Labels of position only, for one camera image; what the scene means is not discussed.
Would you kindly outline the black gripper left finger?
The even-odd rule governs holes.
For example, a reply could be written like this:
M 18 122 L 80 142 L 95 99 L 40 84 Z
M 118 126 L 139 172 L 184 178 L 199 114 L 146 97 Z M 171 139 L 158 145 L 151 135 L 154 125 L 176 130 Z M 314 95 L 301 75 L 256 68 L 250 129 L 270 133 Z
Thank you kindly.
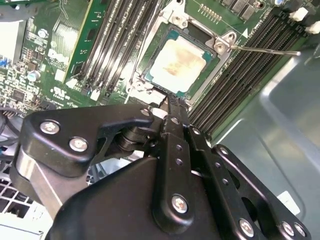
M 167 98 L 164 118 L 140 104 L 34 112 L 22 123 L 13 182 L 39 200 L 54 223 L 77 193 L 144 158 L 159 134 L 185 130 L 179 100 Z

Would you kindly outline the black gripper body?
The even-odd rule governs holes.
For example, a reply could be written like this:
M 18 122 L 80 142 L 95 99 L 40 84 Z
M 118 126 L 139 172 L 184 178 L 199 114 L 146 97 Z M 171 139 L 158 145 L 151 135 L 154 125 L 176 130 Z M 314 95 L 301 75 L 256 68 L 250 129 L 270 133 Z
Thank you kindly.
M 221 144 L 193 129 L 164 131 L 144 158 L 69 199 L 52 240 L 219 240 L 227 215 L 213 180 L 224 170 Z

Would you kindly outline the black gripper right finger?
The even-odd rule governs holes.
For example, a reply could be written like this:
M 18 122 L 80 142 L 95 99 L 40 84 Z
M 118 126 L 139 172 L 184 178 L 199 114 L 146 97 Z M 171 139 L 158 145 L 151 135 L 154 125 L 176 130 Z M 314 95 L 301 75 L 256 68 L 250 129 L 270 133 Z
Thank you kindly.
M 183 240 L 309 240 L 306 226 L 224 145 L 208 146 L 178 101 L 190 146 L 195 223 Z

